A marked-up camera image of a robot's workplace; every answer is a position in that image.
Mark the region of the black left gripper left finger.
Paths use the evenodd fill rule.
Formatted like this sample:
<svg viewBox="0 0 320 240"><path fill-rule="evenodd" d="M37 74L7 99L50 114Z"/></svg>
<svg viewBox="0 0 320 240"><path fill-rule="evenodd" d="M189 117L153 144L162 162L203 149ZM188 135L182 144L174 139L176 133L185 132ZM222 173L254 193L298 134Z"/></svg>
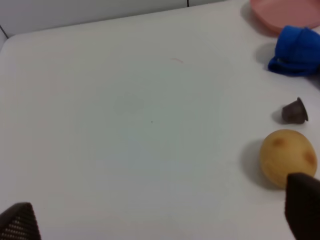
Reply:
<svg viewBox="0 0 320 240"><path fill-rule="evenodd" d="M41 240L38 222L30 202L18 202L0 214L1 240Z"/></svg>

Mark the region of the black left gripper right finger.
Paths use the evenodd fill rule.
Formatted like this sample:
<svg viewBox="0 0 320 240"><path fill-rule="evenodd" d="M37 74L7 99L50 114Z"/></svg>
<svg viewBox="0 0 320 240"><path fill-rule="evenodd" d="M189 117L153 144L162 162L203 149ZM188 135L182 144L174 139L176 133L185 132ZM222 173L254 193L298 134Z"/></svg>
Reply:
<svg viewBox="0 0 320 240"><path fill-rule="evenodd" d="M296 240L320 238L320 181L305 173L287 176L286 221Z"/></svg>

